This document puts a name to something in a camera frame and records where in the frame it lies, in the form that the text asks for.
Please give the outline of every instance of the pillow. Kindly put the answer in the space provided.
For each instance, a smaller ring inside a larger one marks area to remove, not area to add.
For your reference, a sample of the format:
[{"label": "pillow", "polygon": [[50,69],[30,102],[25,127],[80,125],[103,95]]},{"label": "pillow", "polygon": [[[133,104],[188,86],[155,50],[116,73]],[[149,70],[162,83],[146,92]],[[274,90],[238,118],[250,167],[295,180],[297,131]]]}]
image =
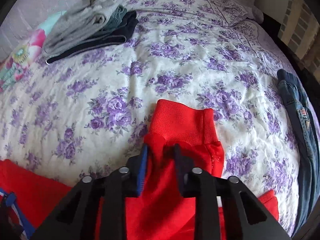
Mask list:
[{"label": "pillow", "polygon": [[29,33],[4,61],[0,67],[0,93],[25,76],[30,65],[40,55],[46,36],[64,13],[65,11],[62,11],[50,15],[35,31]]},{"label": "pillow", "polygon": [[226,21],[224,26],[234,26],[237,23],[249,18],[261,24],[263,22],[263,13],[247,0],[208,0],[217,6],[218,12],[223,15]]}]

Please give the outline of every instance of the floral bedspread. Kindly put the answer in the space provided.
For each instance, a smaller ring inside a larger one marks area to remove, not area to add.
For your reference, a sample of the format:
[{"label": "floral bedspread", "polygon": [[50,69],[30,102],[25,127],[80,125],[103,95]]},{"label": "floral bedspread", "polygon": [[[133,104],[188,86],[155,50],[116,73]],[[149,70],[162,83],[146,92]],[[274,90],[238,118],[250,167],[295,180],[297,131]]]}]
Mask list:
[{"label": "floral bedspread", "polygon": [[294,73],[240,0],[123,0],[138,12],[130,42],[48,66],[42,58],[0,94],[0,157],[74,185],[101,177],[139,152],[156,102],[215,110],[223,177],[255,195],[274,189],[291,234],[299,153],[276,88]]}]

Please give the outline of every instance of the colorful pillow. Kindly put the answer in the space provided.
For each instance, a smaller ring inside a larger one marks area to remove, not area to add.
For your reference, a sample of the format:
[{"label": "colorful pillow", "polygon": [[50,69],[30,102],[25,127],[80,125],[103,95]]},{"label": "colorful pillow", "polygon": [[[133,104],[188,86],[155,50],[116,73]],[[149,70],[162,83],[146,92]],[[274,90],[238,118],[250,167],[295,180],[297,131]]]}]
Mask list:
[{"label": "colorful pillow", "polygon": [[25,75],[30,65],[42,51],[42,45],[53,25],[65,11],[50,15],[37,30],[30,33],[28,38],[21,41],[0,67],[0,93],[8,86],[16,83]]}]

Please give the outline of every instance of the ribbed cuff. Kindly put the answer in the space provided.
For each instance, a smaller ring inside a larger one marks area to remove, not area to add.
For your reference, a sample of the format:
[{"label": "ribbed cuff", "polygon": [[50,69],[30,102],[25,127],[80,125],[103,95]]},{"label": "ribbed cuff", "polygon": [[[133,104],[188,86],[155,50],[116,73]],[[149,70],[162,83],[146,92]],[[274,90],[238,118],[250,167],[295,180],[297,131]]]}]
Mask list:
[{"label": "ribbed cuff", "polygon": [[181,103],[160,99],[149,129],[167,142],[183,141],[190,145],[217,142],[213,123],[213,109],[192,109]]}]

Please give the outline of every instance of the red garment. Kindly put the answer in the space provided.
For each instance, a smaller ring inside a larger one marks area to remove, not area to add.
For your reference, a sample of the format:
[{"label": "red garment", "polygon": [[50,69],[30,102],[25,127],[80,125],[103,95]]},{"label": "red garment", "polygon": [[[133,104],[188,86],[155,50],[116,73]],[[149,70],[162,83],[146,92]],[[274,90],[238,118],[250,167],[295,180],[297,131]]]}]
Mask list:
[{"label": "red garment", "polygon": [[[184,199],[179,194],[172,146],[179,143],[182,154],[192,157],[196,166],[220,177],[224,152],[215,133],[213,110],[195,110],[161,99],[144,142],[151,149],[144,191],[140,198],[126,199],[128,240],[193,240],[195,199]],[[9,160],[0,161],[0,188],[15,193],[18,206],[35,227],[70,190]],[[278,220],[278,201],[273,190],[259,200]],[[221,208],[219,212],[225,239]]]}]

